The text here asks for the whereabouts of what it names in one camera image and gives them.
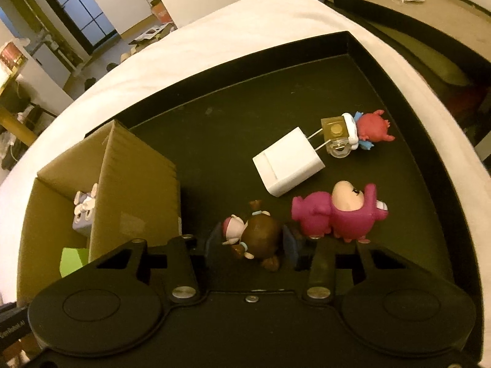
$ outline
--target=circular pad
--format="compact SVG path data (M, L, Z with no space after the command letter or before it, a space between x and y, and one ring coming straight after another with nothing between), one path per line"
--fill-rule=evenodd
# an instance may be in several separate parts
M149 286L124 270L86 273L55 282L29 306L33 333L45 345L72 356L110 355L132 347L157 324L161 303Z
M425 271L375 270L344 297L341 311L365 341L399 355L462 345L474 326L471 298Z

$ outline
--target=door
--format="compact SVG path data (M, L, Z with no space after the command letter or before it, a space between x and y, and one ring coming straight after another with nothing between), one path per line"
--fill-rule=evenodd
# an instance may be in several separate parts
M116 34L95 0L46 1L89 54Z

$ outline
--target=white bed sheet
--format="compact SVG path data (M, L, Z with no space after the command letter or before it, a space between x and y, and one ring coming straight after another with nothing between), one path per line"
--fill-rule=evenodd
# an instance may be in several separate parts
M401 90L433 139L472 234L485 300L485 353L491 366L491 179L454 119L390 46L317 0L241 0L132 56L70 105L0 185L0 292L16 299L25 207L39 169L125 108L220 63L312 36L348 30Z

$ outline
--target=wooden table leg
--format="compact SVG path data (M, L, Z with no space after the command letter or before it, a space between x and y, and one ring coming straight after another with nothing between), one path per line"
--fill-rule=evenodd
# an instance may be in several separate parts
M8 110L0 106L0 125L10 131L21 142L30 147L36 141L37 135L18 121Z

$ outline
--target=toy figurine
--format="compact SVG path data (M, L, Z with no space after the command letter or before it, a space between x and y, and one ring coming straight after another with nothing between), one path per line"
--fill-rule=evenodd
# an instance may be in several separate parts
M387 130L390 127L388 120L382 119L384 111L379 109L374 113L363 114L357 112L354 120L357 122L358 138L361 141L362 149L370 150L374 142L394 141L393 135L388 135Z
M336 238L345 242L368 243L367 234L375 221L387 218L387 205L377 200L375 184L365 185L365 192L350 182L340 181L332 190L331 225Z
M375 221L384 220L388 214L387 205L377 200L375 184L367 184L363 193L340 181L332 195L314 192L305 199L297 196L292 200L292 219L300 222L303 234L311 239L333 230L333 235L345 242L368 243L366 236Z
M239 258L260 259L262 267L272 272L278 271L276 251L281 238L281 225L267 211L260 210L261 201L252 201L250 205L254 212L244 225L240 243L232 245L232 249Z
M296 196L292 200L292 219L300 222L303 234L311 239L322 238L331 232L330 216L329 192L314 192L305 199Z
M222 245L233 245L241 239L241 235L244 232L246 225L240 217L232 214L231 217L227 217L223 222L223 236L225 242Z

